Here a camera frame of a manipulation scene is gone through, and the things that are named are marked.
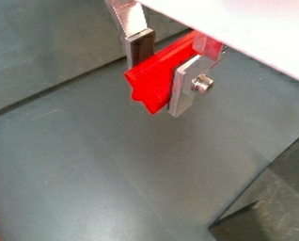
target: metal bracket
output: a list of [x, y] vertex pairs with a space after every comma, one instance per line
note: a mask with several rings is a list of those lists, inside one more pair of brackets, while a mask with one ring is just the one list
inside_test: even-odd
[[155, 53], [155, 31], [147, 27], [142, 4], [135, 0], [106, 0], [115, 19], [129, 69], [135, 67]]
[[174, 117], [178, 117], [193, 105], [198, 91], [207, 94], [214, 88], [214, 81], [207, 77], [207, 74], [210, 69], [223, 60], [226, 54], [225, 45], [202, 33], [198, 33], [193, 47], [202, 55], [194, 56], [175, 70], [169, 106], [169, 113]]

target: bolt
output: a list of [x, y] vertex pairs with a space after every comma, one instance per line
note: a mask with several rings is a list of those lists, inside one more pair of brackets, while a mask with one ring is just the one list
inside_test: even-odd
[[199, 91], [201, 94], [207, 94], [214, 88], [214, 81], [201, 74], [197, 79], [193, 80], [193, 89]]
[[222, 54], [225, 54], [225, 53], [226, 53], [227, 49], [229, 49], [229, 46], [227, 46], [227, 45], [225, 45], [225, 46], [223, 46], [223, 50], [222, 50]]

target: screw head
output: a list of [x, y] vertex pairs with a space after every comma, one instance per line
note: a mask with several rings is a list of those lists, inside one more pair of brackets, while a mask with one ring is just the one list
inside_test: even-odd
[[201, 94], [207, 94], [213, 88], [214, 81], [205, 74], [201, 74], [198, 78], [193, 80], [193, 89]]

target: red object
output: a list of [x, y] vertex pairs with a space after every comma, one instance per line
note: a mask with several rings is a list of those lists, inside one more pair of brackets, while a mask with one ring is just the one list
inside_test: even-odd
[[174, 70], [198, 54], [193, 49], [195, 36], [197, 31], [182, 37], [125, 74], [134, 88], [133, 99], [143, 102], [153, 114], [170, 102]]

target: white overhead structure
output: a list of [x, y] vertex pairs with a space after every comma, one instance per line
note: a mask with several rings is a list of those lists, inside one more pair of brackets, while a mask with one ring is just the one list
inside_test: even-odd
[[299, 80], [299, 0], [138, 0]]

